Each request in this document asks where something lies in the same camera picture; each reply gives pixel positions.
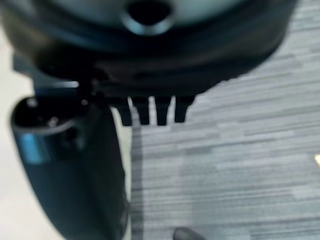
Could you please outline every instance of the black plastic tab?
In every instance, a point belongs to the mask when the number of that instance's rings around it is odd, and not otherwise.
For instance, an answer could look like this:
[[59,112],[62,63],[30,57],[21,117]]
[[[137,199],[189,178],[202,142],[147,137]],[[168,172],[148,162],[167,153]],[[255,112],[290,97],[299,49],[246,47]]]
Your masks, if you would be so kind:
[[125,127],[132,126],[131,111],[127,98],[113,97],[108,98],[110,106],[116,108],[120,114],[122,125]]
[[131,97],[133,105],[136,107],[141,125],[150,124],[149,98],[148,97]]
[[175,97],[175,116],[176,123],[184,123],[188,108],[194,103],[195,96],[176,96]]
[[171,103],[171,97],[155,97],[156,119],[158,126],[167,125],[168,109]]

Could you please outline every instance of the circular hole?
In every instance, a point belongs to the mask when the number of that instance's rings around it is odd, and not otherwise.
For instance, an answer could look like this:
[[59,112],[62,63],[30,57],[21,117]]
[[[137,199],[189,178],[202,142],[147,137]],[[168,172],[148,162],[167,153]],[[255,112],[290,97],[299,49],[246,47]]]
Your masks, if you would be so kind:
[[165,2],[142,0],[130,3],[127,12],[137,23],[153,26],[168,18],[172,10]]

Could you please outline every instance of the white floor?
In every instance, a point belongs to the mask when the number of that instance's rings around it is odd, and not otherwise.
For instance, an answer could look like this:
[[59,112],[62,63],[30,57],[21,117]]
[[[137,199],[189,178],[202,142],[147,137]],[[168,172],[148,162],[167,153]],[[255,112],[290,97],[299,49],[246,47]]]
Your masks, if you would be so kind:
[[[11,53],[0,30],[0,240],[62,240],[31,190],[11,135],[9,118],[14,105],[32,94],[31,81],[11,70]],[[130,193],[132,133],[115,116]],[[130,231],[126,239],[131,239]]]

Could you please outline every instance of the gray carpet floor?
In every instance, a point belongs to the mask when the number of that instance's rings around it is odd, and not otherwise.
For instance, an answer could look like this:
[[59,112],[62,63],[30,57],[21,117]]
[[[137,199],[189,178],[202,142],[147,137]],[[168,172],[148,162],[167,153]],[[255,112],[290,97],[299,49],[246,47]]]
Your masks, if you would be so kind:
[[268,62],[198,97],[186,124],[134,128],[133,240],[171,240],[179,226],[208,240],[320,240],[317,153],[320,0],[302,0]]

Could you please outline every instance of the striped carpet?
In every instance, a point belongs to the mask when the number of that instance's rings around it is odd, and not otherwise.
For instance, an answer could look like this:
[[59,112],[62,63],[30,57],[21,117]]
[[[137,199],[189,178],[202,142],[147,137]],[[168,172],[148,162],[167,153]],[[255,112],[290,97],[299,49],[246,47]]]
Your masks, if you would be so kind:
[[267,63],[198,97],[186,124],[134,127],[132,239],[186,226],[208,240],[320,240],[317,153],[320,0],[302,0]]

